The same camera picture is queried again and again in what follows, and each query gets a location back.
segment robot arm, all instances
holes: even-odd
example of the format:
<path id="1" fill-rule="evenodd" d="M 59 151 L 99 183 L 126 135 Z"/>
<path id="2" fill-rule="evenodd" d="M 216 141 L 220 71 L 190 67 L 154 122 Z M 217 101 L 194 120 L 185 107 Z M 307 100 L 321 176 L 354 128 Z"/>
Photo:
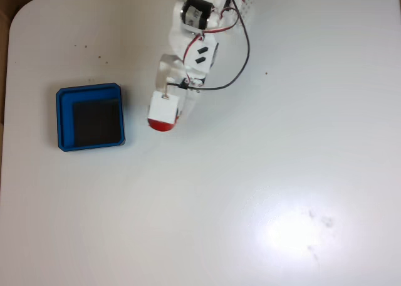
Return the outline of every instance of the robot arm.
<path id="1" fill-rule="evenodd" d="M 246 8 L 249 9 L 246 0 L 176 2 L 169 34 L 175 55 L 162 55 L 160 59 L 156 91 L 148 113 L 148 122 L 153 129 L 171 130 L 179 118 L 190 114 L 200 92 L 208 90 L 203 86 L 219 45 L 214 34 L 235 27 L 238 21 L 244 24 L 241 12 Z"/>

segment red cap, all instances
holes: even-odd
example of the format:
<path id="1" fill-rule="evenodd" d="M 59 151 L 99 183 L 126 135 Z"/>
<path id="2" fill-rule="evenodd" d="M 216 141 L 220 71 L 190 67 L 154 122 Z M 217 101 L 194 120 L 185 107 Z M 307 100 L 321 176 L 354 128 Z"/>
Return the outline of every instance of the red cap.
<path id="1" fill-rule="evenodd" d="M 170 123 L 166 123 L 166 122 L 162 122 L 162 121 L 156 121 L 156 120 L 152 120 L 152 119 L 148 119 L 148 122 L 149 122 L 149 126 L 151 126 L 151 128 L 153 128 L 154 130 L 164 132 L 164 131 L 172 130 L 173 127 L 175 126 L 175 123 L 177 123 L 177 119 L 178 119 L 178 117 L 175 119 L 174 124 L 170 124 Z"/>

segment blue tray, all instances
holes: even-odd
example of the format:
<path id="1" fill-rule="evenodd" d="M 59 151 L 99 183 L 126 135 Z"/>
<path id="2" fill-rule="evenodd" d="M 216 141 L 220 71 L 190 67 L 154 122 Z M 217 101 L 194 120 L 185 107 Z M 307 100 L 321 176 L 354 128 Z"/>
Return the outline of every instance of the blue tray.
<path id="1" fill-rule="evenodd" d="M 62 151 L 124 144 L 121 89 L 116 83 L 62 88 L 56 106 Z"/>

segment cable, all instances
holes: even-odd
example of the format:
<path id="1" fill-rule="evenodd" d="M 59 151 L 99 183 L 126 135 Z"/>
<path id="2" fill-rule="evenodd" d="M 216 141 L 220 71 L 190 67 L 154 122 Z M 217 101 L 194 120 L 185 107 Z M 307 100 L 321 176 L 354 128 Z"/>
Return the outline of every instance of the cable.
<path id="1" fill-rule="evenodd" d="M 227 30 L 230 30 L 231 28 L 233 28 L 238 23 L 240 14 L 239 14 L 239 11 L 237 9 L 235 9 L 233 7 L 226 7 L 221 11 L 220 18 L 222 18 L 223 13 L 228 11 L 228 10 L 234 10 L 237 13 L 237 19 L 234 22 L 234 24 L 232 24 L 231 26 L 228 26 L 228 27 L 224 27 L 224 28 L 206 29 L 206 30 L 203 31 L 203 33 L 219 33 L 219 32 L 224 32 L 224 31 L 227 31 Z"/>
<path id="2" fill-rule="evenodd" d="M 234 77 L 234 79 L 232 79 L 229 83 L 227 83 L 227 84 L 225 84 L 225 85 L 223 85 L 223 86 L 221 86 L 221 87 L 190 87 L 190 86 L 188 86 L 188 85 L 189 85 L 188 83 L 184 83 L 184 82 L 182 82 L 181 84 L 169 82 L 169 83 L 167 83 L 167 85 L 171 85 L 171 86 L 175 86 L 175 87 L 180 87 L 180 88 L 183 88 L 183 89 L 189 89 L 189 90 L 222 90 L 222 89 L 225 89 L 225 88 L 229 87 L 230 85 L 232 85 L 232 84 L 239 78 L 239 76 L 242 74 L 242 72 L 243 72 L 244 69 L 245 69 L 245 66 L 246 66 L 247 63 L 248 63 L 249 54 L 250 54 L 250 52 L 251 52 L 251 43 L 249 42 L 249 36 L 248 36 L 247 31 L 246 31 L 246 27 L 245 27 L 244 20 L 242 19 L 242 16 L 241 16 L 241 14 L 240 14 L 240 12 L 239 12 L 239 10 L 238 10 L 238 6 L 237 6 L 235 0 L 232 0 L 232 3 L 234 4 L 235 9 L 234 9 L 234 8 L 231 8 L 231 7 L 228 7 L 228 8 L 225 8 L 225 9 L 227 9 L 227 10 L 228 10 L 229 8 L 234 9 L 234 10 L 236 11 L 238 17 L 237 17 L 236 22 L 235 22 L 232 26 L 226 27 L 226 28 L 231 29 L 232 27 L 234 27 L 235 24 L 238 22 L 238 19 L 239 19 L 240 22 L 241 22 L 241 24 L 242 24 L 242 28 L 244 29 L 244 34 L 245 34 L 246 43 L 247 43 L 246 59 L 245 59 L 245 62 L 244 62 L 244 64 L 243 64 L 242 68 L 241 68 L 240 71 L 238 72 L 238 74 L 237 74 L 237 75 Z M 225 30 L 225 28 L 221 28 L 221 29 L 212 29 L 212 30 L 209 30 L 209 31 L 215 31 L 215 32 L 210 32 L 210 33 L 217 33 L 217 32 L 223 32 L 223 31 L 226 31 L 226 30 Z M 195 43 L 195 41 L 197 41 L 197 40 L 198 40 L 199 38 L 201 38 L 201 37 L 202 37 L 202 36 L 201 36 L 200 34 L 197 34 L 197 35 L 195 36 L 195 38 L 190 42 L 190 44 L 188 45 L 188 47 L 185 49 L 185 53 L 184 53 L 184 57 L 183 57 L 182 62 L 185 61 L 185 58 L 186 58 L 186 56 L 187 56 L 187 54 L 188 54 L 189 48 Z"/>
<path id="3" fill-rule="evenodd" d="M 239 12 L 239 10 L 238 10 L 237 3 L 235 2 L 235 0 L 232 0 L 232 3 L 234 4 L 234 7 L 235 7 L 235 9 L 236 9 L 236 11 L 237 11 L 237 14 L 238 14 L 238 16 L 239 16 L 239 20 L 241 21 L 242 27 L 244 28 L 244 34 L 245 34 L 245 37 L 246 37 L 247 53 L 246 53 L 245 62 L 244 62 L 244 64 L 243 64 L 242 68 L 240 69 L 240 71 L 238 72 L 238 74 L 237 74 L 237 75 L 234 77 L 234 79 L 232 79 L 229 83 L 227 83 L 227 84 L 225 84 L 225 85 L 223 85 L 223 86 L 221 86 L 221 87 L 188 87 L 188 89 L 190 89 L 190 90 L 222 90 L 222 89 L 224 89 L 224 88 L 227 88 L 227 87 L 229 87 L 230 85 L 232 85 L 232 84 L 238 79 L 238 77 L 239 77 L 239 76 L 241 75 L 241 73 L 244 71 L 245 66 L 246 66 L 247 63 L 248 63 L 249 54 L 250 54 L 250 52 L 251 52 L 251 44 L 250 44 L 250 42 L 249 42 L 248 32 L 246 31 L 246 27 L 245 27 L 244 20 L 242 19 L 242 16 L 241 16 L 241 14 L 240 14 L 240 12 Z"/>

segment white table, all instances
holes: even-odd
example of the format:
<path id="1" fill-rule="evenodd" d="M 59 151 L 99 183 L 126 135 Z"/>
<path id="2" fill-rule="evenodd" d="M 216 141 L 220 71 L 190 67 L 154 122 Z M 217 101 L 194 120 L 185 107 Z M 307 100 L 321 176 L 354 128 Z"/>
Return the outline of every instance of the white table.
<path id="1" fill-rule="evenodd" d="M 16 16 L 0 285 L 399 285 L 398 0 L 254 0 L 241 78 L 158 133 L 146 112 L 174 3 Z M 208 86 L 244 51 L 222 42 Z M 126 144 L 62 152 L 55 93 L 106 82 L 125 91 Z"/>

